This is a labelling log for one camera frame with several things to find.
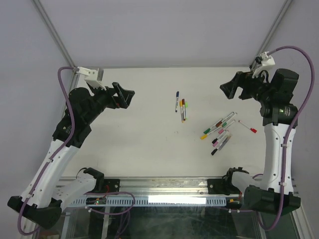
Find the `blue cap marker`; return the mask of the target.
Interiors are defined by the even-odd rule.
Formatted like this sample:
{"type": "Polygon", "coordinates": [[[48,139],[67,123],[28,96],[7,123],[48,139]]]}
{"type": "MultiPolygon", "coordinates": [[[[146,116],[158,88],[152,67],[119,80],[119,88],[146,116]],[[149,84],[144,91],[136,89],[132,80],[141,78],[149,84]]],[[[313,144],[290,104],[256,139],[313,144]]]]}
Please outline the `blue cap marker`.
{"type": "Polygon", "coordinates": [[[176,92],[176,96],[175,96],[175,112],[177,113],[177,108],[179,105],[179,91],[176,92]]]}

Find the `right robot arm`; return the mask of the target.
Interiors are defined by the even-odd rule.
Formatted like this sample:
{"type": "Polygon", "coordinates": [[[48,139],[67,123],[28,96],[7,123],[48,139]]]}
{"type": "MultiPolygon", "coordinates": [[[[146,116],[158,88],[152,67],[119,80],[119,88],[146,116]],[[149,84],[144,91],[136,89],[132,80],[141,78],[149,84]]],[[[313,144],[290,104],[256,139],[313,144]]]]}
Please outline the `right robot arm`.
{"type": "Polygon", "coordinates": [[[298,122],[298,108],[291,104],[299,75],[288,69],[277,69],[272,80],[253,77],[251,72],[237,72],[234,78],[220,86],[228,99],[242,88],[240,99],[253,98],[261,105],[260,115],[266,137],[265,166],[261,182],[243,168],[229,168],[217,186],[221,194],[236,190],[243,193],[244,208],[260,213],[285,215],[301,205],[294,196],[291,178],[292,143],[298,122]]]}

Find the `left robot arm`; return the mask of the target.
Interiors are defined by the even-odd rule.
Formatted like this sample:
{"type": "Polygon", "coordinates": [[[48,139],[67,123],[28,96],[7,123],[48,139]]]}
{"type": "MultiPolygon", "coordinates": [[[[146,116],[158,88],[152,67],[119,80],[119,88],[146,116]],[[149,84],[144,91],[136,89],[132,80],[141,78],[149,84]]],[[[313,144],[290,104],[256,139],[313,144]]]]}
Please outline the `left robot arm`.
{"type": "Polygon", "coordinates": [[[63,189],[56,185],[66,166],[79,151],[90,134],[91,123],[104,111],[127,109],[135,92],[123,89],[119,83],[112,87],[89,86],[73,89],[68,94],[71,109],[58,123],[48,153],[27,189],[19,196],[12,196],[7,205],[38,226],[49,229],[59,220],[64,211],[78,197],[88,192],[104,193],[104,174],[88,167],[83,176],[63,189]]]}

